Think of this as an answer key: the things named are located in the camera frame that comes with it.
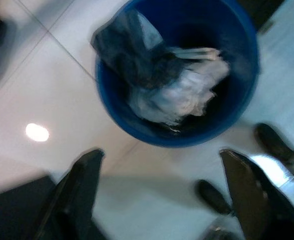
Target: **white tile floor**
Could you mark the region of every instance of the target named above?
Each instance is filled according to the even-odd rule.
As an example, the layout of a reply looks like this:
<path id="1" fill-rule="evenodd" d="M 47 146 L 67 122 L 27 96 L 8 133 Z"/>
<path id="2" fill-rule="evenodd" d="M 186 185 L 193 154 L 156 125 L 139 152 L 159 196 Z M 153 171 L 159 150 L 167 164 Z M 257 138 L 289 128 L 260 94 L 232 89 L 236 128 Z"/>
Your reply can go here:
<path id="1" fill-rule="evenodd" d="M 86 149 L 106 152 L 94 217 L 113 240 L 196 240 L 217 217 L 194 197 L 196 179 L 210 179 L 227 193 L 218 149 L 251 156 L 261 150 L 254 123 L 268 121 L 294 144 L 294 0 L 259 35 L 261 74 L 239 122 L 194 147 L 165 149 L 139 142 L 105 113 L 94 79 L 91 34 L 126 0 L 0 0 L 0 15 L 17 34 L 0 80 L 0 192 L 44 171 L 65 172 Z M 36 123 L 47 142 L 25 135 Z M 264 169 L 270 174 L 271 169 Z M 294 203 L 294 182 L 281 186 Z"/>

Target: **blue trash bin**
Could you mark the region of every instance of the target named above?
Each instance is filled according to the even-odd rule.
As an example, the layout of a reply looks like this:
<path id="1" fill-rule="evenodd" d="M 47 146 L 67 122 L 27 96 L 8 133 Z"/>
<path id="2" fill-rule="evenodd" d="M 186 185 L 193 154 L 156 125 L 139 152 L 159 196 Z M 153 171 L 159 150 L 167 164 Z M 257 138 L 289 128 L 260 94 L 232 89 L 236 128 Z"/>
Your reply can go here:
<path id="1" fill-rule="evenodd" d="M 189 116 L 181 133 L 138 118 L 127 104 L 128 86 L 97 59 L 99 94 L 111 118 L 133 137 L 161 147 L 187 147 L 219 135 L 235 123 L 256 86 L 256 32 L 236 0 L 134 0 L 121 11 L 136 8 L 160 32 L 168 46 L 222 50 L 231 74 L 214 88 L 217 96 L 206 115 Z"/>

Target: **floor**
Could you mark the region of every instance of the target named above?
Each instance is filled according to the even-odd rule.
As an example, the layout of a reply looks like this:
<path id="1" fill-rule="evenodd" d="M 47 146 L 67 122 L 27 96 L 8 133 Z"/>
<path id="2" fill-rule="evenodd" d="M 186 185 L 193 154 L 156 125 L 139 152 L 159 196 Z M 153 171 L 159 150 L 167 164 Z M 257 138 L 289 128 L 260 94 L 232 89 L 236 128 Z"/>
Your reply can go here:
<path id="1" fill-rule="evenodd" d="M 211 180 L 227 195 L 218 150 L 248 154 L 294 204 L 294 179 L 282 179 L 252 137 L 271 122 L 294 145 L 294 0 L 286 0 L 258 35 L 261 71 L 253 99 L 228 131 L 204 144 L 166 149 L 140 142 L 117 127 L 97 94 L 94 30 L 126 0 L 0 0 L 0 15 L 17 27 L 0 80 L 0 192 L 50 172 L 59 180 L 83 151 L 106 152 L 94 218 L 112 240 L 197 240 L 218 216 L 191 191 Z M 49 131 L 36 142 L 28 124 Z"/>

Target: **garbage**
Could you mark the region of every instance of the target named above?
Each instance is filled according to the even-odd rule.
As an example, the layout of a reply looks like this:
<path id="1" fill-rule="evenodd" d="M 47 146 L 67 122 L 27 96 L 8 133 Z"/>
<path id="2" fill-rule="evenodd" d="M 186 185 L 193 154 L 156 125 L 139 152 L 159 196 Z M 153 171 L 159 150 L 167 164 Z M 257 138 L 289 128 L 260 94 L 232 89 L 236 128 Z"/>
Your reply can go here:
<path id="1" fill-rule="evenodd" d="M 128 104 L 140 118 L 178 126 L 202 116 L 212 88 L 229 74 L 220 51 L 168 47 L 157 29 L 132 9 L 94 33 L 92 46 L 129 86 Z"/>

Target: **blue plastic bucket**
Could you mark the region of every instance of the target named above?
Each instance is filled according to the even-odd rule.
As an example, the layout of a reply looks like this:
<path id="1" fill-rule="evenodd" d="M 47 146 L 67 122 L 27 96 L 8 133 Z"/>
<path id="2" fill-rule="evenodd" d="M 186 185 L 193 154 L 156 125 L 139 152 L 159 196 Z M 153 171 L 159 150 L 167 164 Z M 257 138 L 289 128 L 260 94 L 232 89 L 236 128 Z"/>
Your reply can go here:
<path id="1" fill-rule="evenodd" d="M 235 0 L 134 0 L 121 11 L 136 8 L 157 28 L 169 46 L 213 47 L 223 52 L 231 74 L 215 87 L 217 94 L 201 117 L 188 117 L 180 134 L 138 118 L 127 104 L 128 88 L 100 60 L 97 82 L 111 118 L 133 137 L 162 147 L 187 147 L 219 135 L 235 123 L 256 86 L 256 32 Z"/>

